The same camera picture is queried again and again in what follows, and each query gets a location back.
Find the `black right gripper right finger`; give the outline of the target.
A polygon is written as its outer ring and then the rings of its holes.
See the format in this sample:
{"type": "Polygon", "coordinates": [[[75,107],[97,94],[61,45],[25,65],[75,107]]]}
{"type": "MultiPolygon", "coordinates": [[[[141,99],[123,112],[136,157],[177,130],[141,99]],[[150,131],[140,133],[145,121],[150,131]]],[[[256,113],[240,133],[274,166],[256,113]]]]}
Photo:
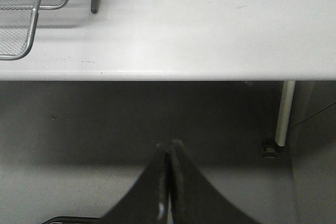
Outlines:
{"type": "Polygon", "coordinates": [[[206,179],[180,140],[171,142],[170,154],[174,223],[257,223],[206,179]]]}

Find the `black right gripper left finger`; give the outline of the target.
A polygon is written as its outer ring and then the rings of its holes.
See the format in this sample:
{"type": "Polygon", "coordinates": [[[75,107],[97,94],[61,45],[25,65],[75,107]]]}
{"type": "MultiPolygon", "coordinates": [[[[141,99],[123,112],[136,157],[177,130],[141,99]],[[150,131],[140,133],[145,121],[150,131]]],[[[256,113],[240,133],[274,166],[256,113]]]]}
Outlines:
{"type": "Polygon", "coordinates": [[[150,162],[123,198],[101,223],[167,223],[168,153],[158,144],[150,162]]]}

